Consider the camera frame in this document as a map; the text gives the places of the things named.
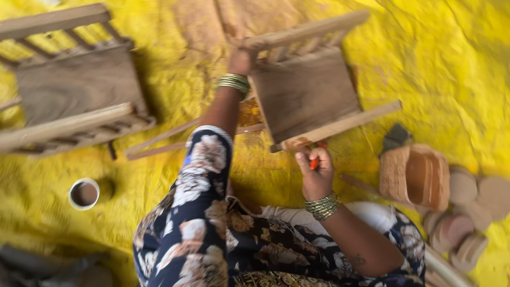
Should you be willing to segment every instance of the wooden chair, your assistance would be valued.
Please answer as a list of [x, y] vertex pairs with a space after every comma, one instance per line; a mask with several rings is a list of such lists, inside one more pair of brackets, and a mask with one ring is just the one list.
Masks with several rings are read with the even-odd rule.
[[[133, 43], [110, 19], [102, 4], [93, 4], [0, 21], [0, 41], [13, 39], [15, 48], [34, 53], [18, 59], [0, 51], [0, 63], [16, 74], [19, 93], [0, 104], [0, 111], [20, 104], [26, 119], [26, 128], [0, 133], [0, 153], [56, 154], [155, 125], [131, 60]], [[112, 39], [89, 43], [80, 36], [84, 28], [78, 27], [95, 23]], [[53, 43], [52, 35], [34, 36], [46, 32], [73, 47], [48, 51], [44, 47], [55, 45], [44, 42]]]
[[400, 101], [362, 112], [339, 45], [366, 10], [245, 41], [256, 51], [250, 82], [274, 145], [293, 150], [401, 109]]

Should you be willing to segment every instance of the tattoo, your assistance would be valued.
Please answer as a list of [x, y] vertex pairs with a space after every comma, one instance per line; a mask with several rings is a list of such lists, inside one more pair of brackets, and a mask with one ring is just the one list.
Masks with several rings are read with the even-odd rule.
[[361, 255], [358, 253], [356, 256], [352, 258], [352, 266], [360, 266], [364, 265], [366, 261], [361, 258]]

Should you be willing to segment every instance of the green bangle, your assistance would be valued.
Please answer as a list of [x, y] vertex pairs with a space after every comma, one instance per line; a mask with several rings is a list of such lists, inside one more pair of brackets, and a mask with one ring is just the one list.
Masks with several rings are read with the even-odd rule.
[[231, 87], [239, 90], [244, 97], [241, 100], [246, 98], [246, 95], [250, 91], [250, 84], [248, 83], [248, 79], [245, 76], [238, 74], [230, 74], [227, 73], [223, 75], [216, 85], [216, 88], [219, 87]]
[[335, 192], [332, 192], [325, 198], [315, 201], [305, 201], [304, 206], [308, 212], [313, 214], [316, 220], [321, 221], [335, 213], [341, 203], [342, 201], [338, 198]]

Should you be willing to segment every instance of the yellow tarp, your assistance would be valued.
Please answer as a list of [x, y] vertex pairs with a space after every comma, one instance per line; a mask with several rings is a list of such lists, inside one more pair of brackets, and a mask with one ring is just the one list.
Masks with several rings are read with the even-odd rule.
[[[0, 19], [96, 1], [62, 2], [47, 8], [36, 0], [0, 0]], [[227, 23], [224, 29], [239, 37], [369, 9], [368, 22], [344, 41], [347, 63], [358, 71], [365, 109], [400, 99], [403, 110], [334, 136], [329, 150], [337, 173], [376, 186], [383, 135], [400, 122], [414, 133], [416, 142], [443, 152], [450, 163], [474, 173], [510, 177], [510, 4], [506, 1], [109, 0], [106, 5], [113, 26], [136, 42], [134, 62], [160, 121], [151, 131], [116, 140], [119, 154], [207, 108], [214, 95], [213, 81], [225, 71], [230, 49], [216, 10]], [[105, 36], [98, 27], [85, 33]], [[1, 43], [0, 53], [20, 56], [11, 42]], [[14, 76], [0, 68], [0, 77], [0, 100], [15, 97]], [[253, 103], [243, 106], [241, 116], [244, 125], [260, 119]], [[21, 126], [22, 110], [2, 112], [0, 123], [2, 128]], [[161, 145], [182, 141], [189, 132]], [[270, 154], [269, 145], [265, 131], [236, 137], [231, 174], [236, 190], [261, 205], [302, 206], [301, 178], [293, 156]], [[0, 241], [43, 253], [109, 252], [109, 266], [116, 276], [123, 285], [134, 286], [133, 231], [167, 192], [183, 156], [184, 151], [178, 150], [112, 162], [103, 145], [44, 159], [0, 157]], [[72, 209], [67, 191], [83, 177], [113, 180], [114, 198], [89, 211]], [[375, 200], [339, 179], [334, 189], [346, 201]], [[407, 213], [419, 223], [417, 213]], [[510, 219], [492, 224], [486, 234], [489, 247], [469, 276], [480, 286], [507, 286]]]

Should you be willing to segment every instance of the navy floral clothing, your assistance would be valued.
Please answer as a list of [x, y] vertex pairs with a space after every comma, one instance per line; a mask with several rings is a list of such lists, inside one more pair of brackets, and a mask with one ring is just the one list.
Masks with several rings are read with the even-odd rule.
[[392, 207], [384, 235], [405, 257], [397, 270], [366, 277], [327, 235], [249, 212], [225, 196], [232, 139], [198, 127], [169, 193], [133, 238], [140, 285], [146, 286], [424, 286], [425, 246], [416, 226]]

